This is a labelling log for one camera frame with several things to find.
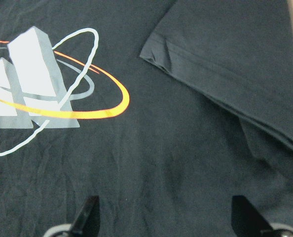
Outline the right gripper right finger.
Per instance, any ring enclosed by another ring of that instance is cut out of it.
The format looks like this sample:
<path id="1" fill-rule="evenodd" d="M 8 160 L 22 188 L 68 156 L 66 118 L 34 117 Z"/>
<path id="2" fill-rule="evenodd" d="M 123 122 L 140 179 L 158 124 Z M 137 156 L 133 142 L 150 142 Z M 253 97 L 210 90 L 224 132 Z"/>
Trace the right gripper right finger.
<path id="1" fill-rule="evenodd" d="M 265 218 L 245 196 L 233 196 L 231 226 L 237 237 L 276 237 Z"/>

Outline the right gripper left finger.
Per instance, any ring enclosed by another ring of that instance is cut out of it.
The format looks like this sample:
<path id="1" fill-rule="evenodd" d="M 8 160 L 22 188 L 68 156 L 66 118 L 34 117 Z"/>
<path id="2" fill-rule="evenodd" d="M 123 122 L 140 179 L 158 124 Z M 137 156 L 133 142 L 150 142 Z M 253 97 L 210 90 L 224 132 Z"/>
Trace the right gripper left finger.
<path id="1" fill-rule="evenodd" d="M 98 196 L 89 196 L 70 227 L 73 237 L 97 237 L 100 230 L 100 203 Z"/>

